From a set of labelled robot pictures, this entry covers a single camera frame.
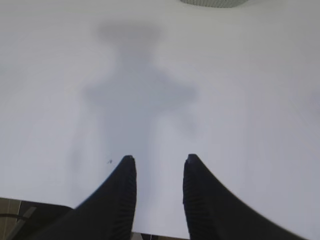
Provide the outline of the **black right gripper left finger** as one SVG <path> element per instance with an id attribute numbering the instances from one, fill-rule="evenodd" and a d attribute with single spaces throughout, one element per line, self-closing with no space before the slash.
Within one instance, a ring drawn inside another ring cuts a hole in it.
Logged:
<path id="1" fill-rule="evenodd" d="M 129 240 L 136 202 L 135 159 L 126 155 L 90 197 L 30 239 Z"/>

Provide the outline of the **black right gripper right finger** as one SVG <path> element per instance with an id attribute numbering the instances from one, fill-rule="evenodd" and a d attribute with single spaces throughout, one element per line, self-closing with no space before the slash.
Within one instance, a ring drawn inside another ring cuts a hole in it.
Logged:
<path id="1" fill-rule="evenodd" d="M 183 170 L 183 206 L 192 240 L 299 240 L 229 191 L 196 154 Z"/>

